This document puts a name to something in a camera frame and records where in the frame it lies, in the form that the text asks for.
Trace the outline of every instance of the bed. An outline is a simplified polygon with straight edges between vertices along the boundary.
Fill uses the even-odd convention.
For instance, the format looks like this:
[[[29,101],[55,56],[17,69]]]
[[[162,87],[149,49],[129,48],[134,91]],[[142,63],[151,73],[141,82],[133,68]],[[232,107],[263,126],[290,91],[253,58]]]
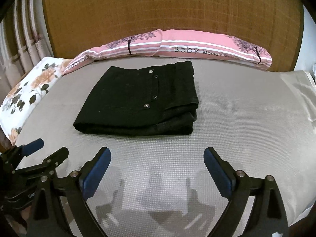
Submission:
[[[187,60],[194,67],[200,101],[191,135],[91,135],[73,127],[110,66],[140,69]],[[102,146],[110,148],[111,164],[87,201],[109,236],[205,236],[227,204],[203,163],[205,148],[214,147],[250,176],[273,175],[290,225],[316,197],[315,120],[316,87],[304,71],[266,72],[201,59],[121,58],[94,62],[63,76],[33,110],[16,145],[37,138],[45,142],[21,167],[41,163],[67,147],[69,159],[57,168],[60,177],[80,169]],[[235,236],[242,233],[252,202]],[[73,234],[80,236],[71,214],[67,218]]]

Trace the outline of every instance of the striped curtain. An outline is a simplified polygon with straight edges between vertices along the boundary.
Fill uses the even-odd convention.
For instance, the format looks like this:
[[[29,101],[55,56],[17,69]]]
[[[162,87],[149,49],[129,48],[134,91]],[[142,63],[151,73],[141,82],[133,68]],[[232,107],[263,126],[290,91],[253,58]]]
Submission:
[[[52,56],[34,11],[34,0],[15,0],[0,23],[0,99],[41,59]]]

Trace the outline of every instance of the mattress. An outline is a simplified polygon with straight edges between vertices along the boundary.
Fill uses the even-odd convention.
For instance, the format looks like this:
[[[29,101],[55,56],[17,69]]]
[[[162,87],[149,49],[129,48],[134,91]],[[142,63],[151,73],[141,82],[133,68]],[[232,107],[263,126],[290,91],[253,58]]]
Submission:
[[[226,61],[190,59],[200,101],[191,135],[92,135],[73,127],[110,66],[140,69],[177,61],[185,59],[99,61],[64,76],[18,136],[17,145],[37,138],[45,142],[20,166],[39,164],[65,146],[69,158],[57,168],[64,177],[106,146],[112,161],[87,203],[108,236],[205,236],[228,203],[203,162],[205,148],[212,146],[236,170],[275,177],[290,225],[316,194],[316,94],[304,71],[265,72]],[[63,201],[73,234],[81,236]],[[252,203],[250,198],[235,236],[245,228]]]

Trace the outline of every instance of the wooden headboard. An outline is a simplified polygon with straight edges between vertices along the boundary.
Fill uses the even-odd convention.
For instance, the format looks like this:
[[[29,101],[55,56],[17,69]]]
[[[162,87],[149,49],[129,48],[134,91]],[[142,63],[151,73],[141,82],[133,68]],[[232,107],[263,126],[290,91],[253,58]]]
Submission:
[[[43,0],[43,8],[56,57],[155,29],[192,29],[266,48],[272,71],[293,70],[304,21],[300,0]]]

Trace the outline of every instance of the folded black pants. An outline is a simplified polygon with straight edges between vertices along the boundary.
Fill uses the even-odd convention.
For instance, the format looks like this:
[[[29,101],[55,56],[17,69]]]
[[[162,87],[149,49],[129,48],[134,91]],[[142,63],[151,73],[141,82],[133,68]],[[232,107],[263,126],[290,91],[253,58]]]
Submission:
[[[110,67],[74,127],[88,134],[190,134],[198,97],[190,61],[144,69]]]

